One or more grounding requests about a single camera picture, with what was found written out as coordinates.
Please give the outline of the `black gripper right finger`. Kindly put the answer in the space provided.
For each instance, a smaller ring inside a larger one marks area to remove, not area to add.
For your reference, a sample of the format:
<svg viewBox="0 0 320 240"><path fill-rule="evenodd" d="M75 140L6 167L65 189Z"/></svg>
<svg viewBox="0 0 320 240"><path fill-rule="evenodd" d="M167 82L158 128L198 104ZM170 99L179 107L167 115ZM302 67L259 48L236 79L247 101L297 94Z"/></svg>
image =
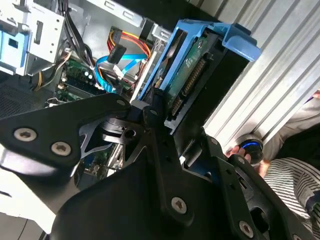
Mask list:
<svg viewBox="0 0 320 240"><path fill-rule="evenodd" d="M151 116L154 240L314 238L242 156L225 158L214 139L202 135L200 156L183 168L164 127L164 93L158 88L151 91Z"/></svg>

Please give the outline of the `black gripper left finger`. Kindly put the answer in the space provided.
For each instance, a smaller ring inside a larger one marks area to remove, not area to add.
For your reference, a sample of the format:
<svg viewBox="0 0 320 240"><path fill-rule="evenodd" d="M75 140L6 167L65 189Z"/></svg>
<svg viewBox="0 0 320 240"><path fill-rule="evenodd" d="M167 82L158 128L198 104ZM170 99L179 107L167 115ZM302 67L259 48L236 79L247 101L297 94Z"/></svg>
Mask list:
<svg viewBox="0 0 320 240"><path fill-rule="evenodd" d="M81 159L119 142L129 149L123 168L130 165L157 125L151 108L107 93L2 119L1 192L11 196L0 202L4 212L53 228L63 205L84 191L73 181Z"/></svg>

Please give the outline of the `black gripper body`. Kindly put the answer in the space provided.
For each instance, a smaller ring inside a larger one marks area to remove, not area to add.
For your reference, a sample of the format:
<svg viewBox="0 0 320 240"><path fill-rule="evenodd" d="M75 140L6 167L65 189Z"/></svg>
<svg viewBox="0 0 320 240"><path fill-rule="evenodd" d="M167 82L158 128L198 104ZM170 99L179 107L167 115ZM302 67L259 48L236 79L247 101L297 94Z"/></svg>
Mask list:
<svg viewBox="0 0 320 240"><path fill-rule="evenodd" d="M217 142L204 133L199 159L182 166L173 137L150 129L132 163L68 200L53 240L235 240Z"/></svg>

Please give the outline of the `person's hand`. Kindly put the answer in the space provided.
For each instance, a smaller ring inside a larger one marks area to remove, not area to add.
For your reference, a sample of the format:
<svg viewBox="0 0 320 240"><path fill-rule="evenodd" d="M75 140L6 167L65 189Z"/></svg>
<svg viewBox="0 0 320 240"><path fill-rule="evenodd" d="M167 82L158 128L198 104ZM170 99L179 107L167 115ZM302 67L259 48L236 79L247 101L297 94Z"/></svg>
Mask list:
<svg viewBox="0 0 320 240"><path fill-rule="evenodd" d="M232 155L240 155L246 159L247 162L251 163L252 158L251 155L246 153L245 149L242 147L239 147L238 145L229 148L224 155L229 158ZM270 166L270 161L267 159L262 159L259 163L256 163L253 165L253 168L255 171L264 178L267 174L268 168Z"/></svg>

